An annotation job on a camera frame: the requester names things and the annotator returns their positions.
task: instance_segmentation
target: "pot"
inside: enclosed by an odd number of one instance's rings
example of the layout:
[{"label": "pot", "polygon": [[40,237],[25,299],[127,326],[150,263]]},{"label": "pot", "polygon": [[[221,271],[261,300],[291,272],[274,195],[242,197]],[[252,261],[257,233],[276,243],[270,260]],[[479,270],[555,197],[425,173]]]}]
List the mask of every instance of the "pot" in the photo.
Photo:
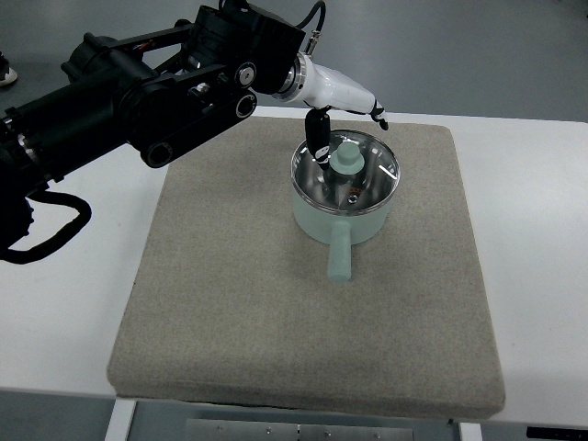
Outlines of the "pot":
[{"label": "pot", "polygon": [[323,171],[303,142],[291,162],[292,209],[312,239],[330,245],[327,276],[351,278],[351,246],[384,225],[401,171],[392,150],[371,135],[332,130]]}]

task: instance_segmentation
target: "white table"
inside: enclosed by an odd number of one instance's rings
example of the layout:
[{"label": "white table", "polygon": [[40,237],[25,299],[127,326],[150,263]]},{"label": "white table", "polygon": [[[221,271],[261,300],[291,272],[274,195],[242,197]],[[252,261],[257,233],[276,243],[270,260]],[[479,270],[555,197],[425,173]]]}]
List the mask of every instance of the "white table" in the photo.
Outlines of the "white table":
[{"label": "white table", "polygon": [[[389,119],[444,125],[453,133],[506,387],[506,407],[492,419],[588,426],[588,125]],[[164,176],[127,145],[51,186],[88,200],[94,216],[50,258],[0,263],[0,389],[115,396],[107,363]],[[37,206],[23,247],[74,214]]]}]

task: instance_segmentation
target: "pot handle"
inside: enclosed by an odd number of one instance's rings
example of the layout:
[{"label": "pot handle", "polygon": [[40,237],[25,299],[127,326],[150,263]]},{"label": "pot handle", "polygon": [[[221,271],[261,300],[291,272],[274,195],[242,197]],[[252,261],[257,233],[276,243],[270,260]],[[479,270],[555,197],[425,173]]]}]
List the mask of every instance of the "pot handle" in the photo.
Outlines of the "pot handle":
[{"label": "pot handle", "polygon": [[351,225],[344,220],[333,222],[327,276],[337,283],[351,278]]}]

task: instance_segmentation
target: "black robotic arm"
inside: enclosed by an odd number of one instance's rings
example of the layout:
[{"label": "black robotic arm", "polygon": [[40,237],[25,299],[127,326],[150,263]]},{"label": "black robotic arm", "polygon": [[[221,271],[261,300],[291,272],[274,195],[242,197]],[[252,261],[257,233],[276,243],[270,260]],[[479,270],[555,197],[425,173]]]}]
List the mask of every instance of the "black robotic arm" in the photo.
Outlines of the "black robotic arm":
[{"label": "black robotic arm", "polygon": [[[319,10],[307,53],[299,53],[302,28]],[[179,20],[153,34],[127,40],[85,34],[62,65],[70,84],[0,119],[0,259],[40,260],[89,221],[87,203],[47,191],[50,180],[59,182],[124,143],[150,167],[169,164],[251,116],[252,90],[315,107],[306,124],[313,154],[328,143],[331,107],[370,114],[386,129],[384,109],[368,90],[311,61],[324,12],[319,1],[293,26],[244,0],[221,0],[218,9],[202,6],[194,23]],[[146,51],[177,44],[181,50],[158,67],[142,61]],[[46,243],[13,251],[32,222],[27,198],[80,215]]]}]

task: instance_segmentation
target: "lid rim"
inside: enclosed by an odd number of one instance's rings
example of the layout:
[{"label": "lid rim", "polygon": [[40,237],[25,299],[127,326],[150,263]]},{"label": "lid rim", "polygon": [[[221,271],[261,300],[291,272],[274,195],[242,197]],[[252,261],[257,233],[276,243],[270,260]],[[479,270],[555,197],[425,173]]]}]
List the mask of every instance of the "lid rim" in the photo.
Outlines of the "lid rim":
[{"label": "lid rim", "polygon": [[369,133],[365,133],[365,132],[358,131],[358,130],[331,130],[331,133],[332,134],[345,134],[345,133],[358,134],[363,137],[370,138],[372,141],[377,142],[378,144],[380,144],[380,146],[382,146],[383,148],[388,150],[388,152],[391,154],[392,160],[394,161],[394,163],[396,165],[396,176],[397,177],[395,179],[394,185],[392,186],[392,190],[390,191],[390,193],[388,195],[386,195],[386,197],[384,199],[382,199],[377,204],[374,204],[371,207],[367,207],[365,209],[359,209],[359,210],[334,209],[332,207],[327,207],[327,206],[321,204],[320,202],[317,202],[316,200],[314,200],[310,196],[308,196],[304,192],[304,190],[302,190],[302,188],[300,188],[300,186],[294,176],[294,172],[295,172],[294,162],[297,159],[297,157],[300,157],[300,152],[306,147],[306,140],[305,140],[305,141],[301,142],[299,144],[299,146],[296,148],[296,150],[294,151],[294,154],[292,154],[292,159],[290,161],[290,181],[292,183],[292,186],[296,190],[296,192],[299,194],[299,196],[306,203],[311,205],[313,208],[316,208],[316,209],[318,209],[322,212],[328,213],[328,214],[333,214],[335,216],[361,216],[361,215],[369,214],[373,211],[376,211],[377,209],[382,208],[384,205],[386,205],[390,201],[390,199],[392,198],[392,196],[396,192],[396,188],[398,188],[398,184],[401,180],[401,167],[398,162],[398,159],[396,158],[396,154],[394,154],[394,152],[391,150],[390,147],[388,147],[388,145],[386,145],[384,142],[382,142],[381,140],[379,140],[375,136],[370,135]]}]

